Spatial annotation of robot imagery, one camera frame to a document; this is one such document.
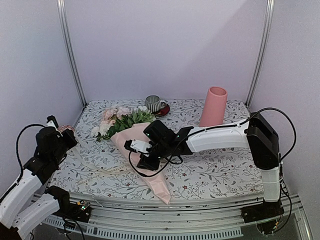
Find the table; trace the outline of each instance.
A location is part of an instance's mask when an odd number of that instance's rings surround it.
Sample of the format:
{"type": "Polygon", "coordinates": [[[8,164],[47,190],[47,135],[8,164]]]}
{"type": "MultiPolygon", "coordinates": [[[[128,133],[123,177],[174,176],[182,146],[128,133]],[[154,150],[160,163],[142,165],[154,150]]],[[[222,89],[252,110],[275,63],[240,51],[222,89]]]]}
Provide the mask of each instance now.
{"type": "MultiPolygon", "coordinates": [[[[170,113],[159,118],[169,128],[177,131],[187,126],[197,126],[204,105],[203,100],[169,99],[170,113]]],[[[85,108],[75,131],[89,146],[81,151],[88,163],[99,168],[111,168],[127,163],[110,140],[97,142],[90,136],[98,126],[104,110],[114,105],[136,107],[143,100],[92,101],[85,108]]],[[[224,123],[235,122],[249,116],[243,102],[228,101],[224,123]]],[[[203,200],[261,194],[263,185],[259,170],[253,163],[250,149],[214,149],[183,156],[183,164],[169,165],[163,171],[171,194],[171,202],[203,200]]],[[[51,185],[71,193],[106,198],[159,201],[143,180],[135,173],[101,175],[88,169],[69,154],[54,173],[51,185]]]]}
{"type": "MultiPolygon", "coordinates": [[[[169,115],[160,118],[169,128],[197,126],[203,100],[169,99],[169,115]]],[[[105,108],[118,105],[139,106],[143,100],[92,101],[85,108],[76,135],[89,145],[81,154],[88,163],[100,168],[115,167],[125,159],[111,141],[97,142],[90,136],[105,108]]],[[[247,118],[249,112],[240,101],[228,101],[224,123],[247,118]]],[[[109,240],[202,240],[265,239],[256,223],[244,223],[241,208],[261,203],[263,187],[259,170],[249,149],[232,148],[204,151],[183,156],[180,166],[170,165],[164,172],[171,193],[165,205],[132,171],[117,176],[101,176],[87,169],[69,154],[50,185],[70,192],[70,200],[91,202],[89,223],[80,225],[90,239],[109,240]]],[[[292,216],[289,224],[268,239],[311,240],[306,214],[298,195],[291,195],[292,216]]],[[[286,219],[290,202],[281,196],[286,219]]],[[[54,215],[43,223],[63,229],[63,220],[54,215]]]]}

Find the ceramic cup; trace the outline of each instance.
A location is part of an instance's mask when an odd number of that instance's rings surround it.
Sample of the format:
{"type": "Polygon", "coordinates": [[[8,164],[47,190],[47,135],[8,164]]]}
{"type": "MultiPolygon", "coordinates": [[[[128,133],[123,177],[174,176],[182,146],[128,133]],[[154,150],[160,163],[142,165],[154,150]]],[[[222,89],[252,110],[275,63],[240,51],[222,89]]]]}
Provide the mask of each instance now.
{"type": "Polygon", "coordinates": [[[162,108],[160,97],[156,95],[148,96],[145,99],[144,105],[150,110],[150,112],[158,112],[162,108]]]}

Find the pink rose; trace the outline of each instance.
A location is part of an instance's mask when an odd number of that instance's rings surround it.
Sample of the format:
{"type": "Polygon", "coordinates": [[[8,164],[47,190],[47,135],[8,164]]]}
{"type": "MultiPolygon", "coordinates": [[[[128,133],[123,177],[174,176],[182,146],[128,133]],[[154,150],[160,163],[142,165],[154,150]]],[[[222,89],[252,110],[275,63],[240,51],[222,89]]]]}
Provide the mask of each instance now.
{"type": "Polygon", "coordinates": [[[116,114],[117,114],[117,109],[116,108],[107,109],[107,110],[105,110],[105,112],[103,114],[103,120],[104,121],[108,121],[109,119],[111,119],[116,114]]]}
{"type": "Polygon", "coordinates": [[[118,112],[116,113],[116,116],[118,117],[118,119],[121,120],[122,116],[128,116],[131,114],[131,109],[129,107],[119,107],[118,112]]]}
{"type": "Polygon", "coordinates": [[[108,121],[108,123],[109,123],[110,127],[112,127],[113,125],[115,125],[116,120],[111,119],[111,120],[108,121]]]}

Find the pink vase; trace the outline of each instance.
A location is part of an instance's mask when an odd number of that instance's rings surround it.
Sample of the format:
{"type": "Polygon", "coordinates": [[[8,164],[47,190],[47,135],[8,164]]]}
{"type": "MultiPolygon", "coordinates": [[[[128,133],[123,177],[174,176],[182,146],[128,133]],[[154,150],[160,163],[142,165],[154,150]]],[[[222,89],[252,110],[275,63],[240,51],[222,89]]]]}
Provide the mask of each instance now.
{"type": "Polygon", "coordinates": [[[218,86],[209,88],[205,98],[199,127],[221,125],[224,121],[228,93],[218,86]]]}

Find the metal bar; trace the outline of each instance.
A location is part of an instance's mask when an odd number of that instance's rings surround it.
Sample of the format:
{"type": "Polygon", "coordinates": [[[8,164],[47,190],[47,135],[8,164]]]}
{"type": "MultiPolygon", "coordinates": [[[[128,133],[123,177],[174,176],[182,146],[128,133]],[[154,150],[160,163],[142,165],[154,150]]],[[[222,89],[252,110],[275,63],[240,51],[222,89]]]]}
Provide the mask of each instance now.
{"type": "MultiPolygon", "coordinates": [[[[205,209],[221,209],[232,207],[243,207],[246,205],[255,205],[262,203],[263,193],[249,194],[244,196],[217,198],[217,199],[198,199],[198,200],[177,200],[165,205],[163,202],[156,200],[133,200],[113,197],[97,197],[88,194],[70,192],[70,201],[76,203],[80,200],[91,202],[92,206],[111,209],[125,209],[129,210],[148,210],[152,209],[152,212],[157,211],[196,211],[205,209]]],[[[35,194],[33,201],[35,202],[40,198],[40,194],[35,194]]],[[[297,194],[292,195],[292,198],[299,198],[297,194]]],[[[287,199],[287,196],[281,194],[281,200],[287,199]]]]}
{"type": "Polygon", "coordinates": [[[64,39],[68,60],[70,63],[73,80],[74,80],[75,87],[78,92],[81,104],[83,107],[85,107],[87,105],[87,100],[85,97],[84,89],[80,81],[76,59],[75,59],[74,51],[71,44],[70,32],[69,32],[69,27],[67,22],[65,0],[57,0],[57,7],[58,7],[59,18],[61,23],[62,35],[64,39]]]}
{"type": "MultiPolygon", "coordinates": [[[[291,198],[293,200],[292,213],[295,214],[298,212],[303,212],[303,207],[299,197],[297,195],[294,195],[291,196],[291,198]]],[[[285,210],[284,216],[287,216],[290,209],[290,202],[288,199],[283,199],[282,204],[285,210]]],[[[203,233],[207,235],[207,233],[210,234],[210,231],[217,232],[228,229],[241,228],[244,226],[264,223],[275,219],[273,217],[258,222],[244,223],[244,220],[241,217],[241,208],[242,206],[233,206],[232,209],[230,209],[229,207],[222,207],[220,209],[216,208],[211,210],[188,210],[187,212],[181,212],[179,209],[176,209],[176,211],[164,210],[155,213],[152,207],[148,209],[140,208],[136,210],[119,210],[110,207],[92,206],[91,218],[89,223],[80,222],[80,225],[85,230],[86,235],[93,234],[99,237],[101,237],[101,235],[99,234],[101,232],[103,233],[102,237],[105,236],[104,232],[112,232],[118,235],[124,234],[126,232],[129,235],[154,235],[157,236],[156,239],[161,239],[161,237],[168,237],[168,233],[170,233],[172,234],[172,238],[167,239],[174,240],[174,237],[176,237],[176,239],[179,240],[179,236],[181,235],[199,236],[203,233]]],[[[63,223],[59,222],[59,219],[60,218],[56,216],[50,216],[43,223],[62,228],[63,223]]],[[[112,238],[110,236],[105,236],[105,238],[117,239],[116,237],[112,238]]]]}
{"type": "Polygon", "coordinates": [[[81,110],[81,113],[79,114],[79,116],[77,117],[76,121],[74,122],[73,124],[73,127],[76,128],[78,123],[80,122],[84,112],[85,112],[85,109],[86,109],[87,106],[83,107],[82,110],[81,110]]]}
{"type": "Polygon", "coordinates": [[[302,240],[313,240],[311,229],[307,220],[305,211],[298,211],[295,213],[295,220],[299,228],[300,237],[302,240]]]}
{"type": "Polygon", "coordinates": [[[265,52],[266,52],[266,48],[267,48],[267,43],[268,43],[268,38],[269,38],[269,33],[270,33],[271,23],[272,23],[272,17],[273,17],[273,12],[274,12],[274,5],[275,5],[274,0],[267,1],[259,54],[258,54],[257,62],[255,65],[249,93],[248,93],[248,95],[246,97],[246,101],[245,101],[245,104],[248,108],[250,108],[252,100],[254,98],[254,94],[255,94],[258,80],[259,80],[259,75],[261,72],[262,63],[263,63],[263,60],[265,57],[265,52]]]}

